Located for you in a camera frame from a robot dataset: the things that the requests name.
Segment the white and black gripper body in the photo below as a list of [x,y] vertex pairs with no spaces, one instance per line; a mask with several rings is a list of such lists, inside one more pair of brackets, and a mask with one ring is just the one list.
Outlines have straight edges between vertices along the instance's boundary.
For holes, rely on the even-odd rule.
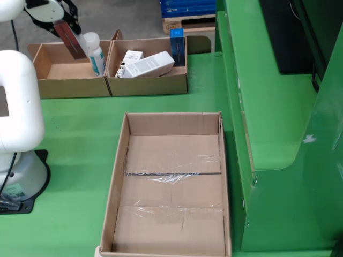
[[26,1],[25,10],[41,22],[55,22],[64,17],[64,9],[59,1]]

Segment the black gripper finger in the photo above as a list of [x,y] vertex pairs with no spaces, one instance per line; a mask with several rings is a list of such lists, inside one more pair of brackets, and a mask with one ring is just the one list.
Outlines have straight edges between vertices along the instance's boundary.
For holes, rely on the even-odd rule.
[[81,34],[81,27],[78,22],[78,8],[72,0],[61,0],[59,3],[64,10],[62,19],[68,23],[74,33]]
[[37,19],[32,17],[30,14],[29,14],[29,16],[30,16],[32,22],[36,25],[36,27],[42,28],[42,29],[52,33],[54,36],[58,37],[58,34],[54,28],[53,22],[42,22],[42,21],[38,21]]

